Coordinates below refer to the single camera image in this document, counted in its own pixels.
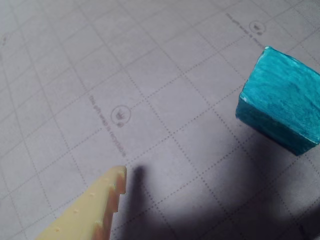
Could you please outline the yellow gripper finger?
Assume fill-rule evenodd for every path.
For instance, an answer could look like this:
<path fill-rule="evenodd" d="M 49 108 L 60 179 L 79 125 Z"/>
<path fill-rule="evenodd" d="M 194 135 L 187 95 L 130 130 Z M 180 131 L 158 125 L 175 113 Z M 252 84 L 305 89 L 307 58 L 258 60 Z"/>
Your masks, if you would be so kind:
<path fill-rule="evenodd" d="M 126 193 L 127 168 L 115 166 L 99 177 L 37 240 L 108 240 L 120 195 Z"/>

